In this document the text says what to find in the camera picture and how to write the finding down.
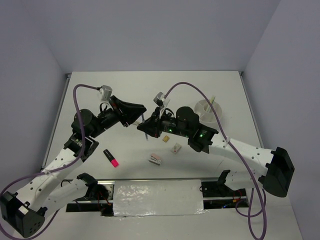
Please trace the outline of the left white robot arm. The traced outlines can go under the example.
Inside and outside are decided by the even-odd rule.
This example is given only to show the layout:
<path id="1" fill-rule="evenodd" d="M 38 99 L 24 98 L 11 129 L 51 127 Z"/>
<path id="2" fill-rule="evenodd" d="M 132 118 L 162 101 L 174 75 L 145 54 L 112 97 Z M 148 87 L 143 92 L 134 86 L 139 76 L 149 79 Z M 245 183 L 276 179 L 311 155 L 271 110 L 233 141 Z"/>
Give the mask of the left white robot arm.
<path id="1" fill-rule="evenodd" d="M 72 135 L 54 160 L 40 173 L 27 176 L 30 181 L 16 192 L 11 193 L 6 187 L 0 193 L 2 218 L 23 238 L 32 240 L 40 235 L 45 230 L 46 217 L 56 215 L 68 202 L 97 196 L 99 184 L 87 173 L 78 175 L 68 185 L 58 186 L 93 154 L 99 145 L 97 136 L 117 123 L 128 127 L 147 110 L 142 104 L 125 102 L 114 95 L 108 102 L 110 108 L 98 115 L 77 108 Z"/>

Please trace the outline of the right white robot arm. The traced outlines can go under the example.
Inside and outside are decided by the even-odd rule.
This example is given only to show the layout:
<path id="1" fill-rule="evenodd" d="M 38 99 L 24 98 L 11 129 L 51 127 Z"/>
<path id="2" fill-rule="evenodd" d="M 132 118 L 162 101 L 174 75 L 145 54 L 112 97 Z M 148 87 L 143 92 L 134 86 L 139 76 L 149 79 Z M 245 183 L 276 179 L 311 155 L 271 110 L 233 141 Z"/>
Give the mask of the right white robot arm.
<path id="1" fill-rule="evenodd" d="M 295 167 L 287 150 L 266 149 L 226 138 L 218 130 L 201 124 L 199 116 L 188 106 L 180 107 L 175 116 L 161 114 L 157 107 L 137 129 L 154 138 L 159 138 L 161 133 L 185 137 L 187 144 L 198 153 L 242 163 L 251 172 L 240 174 L 228 169 L 220 174 L 217 190 L 223 196 L 255 186 L 279 198 L 288 194 Z"/>

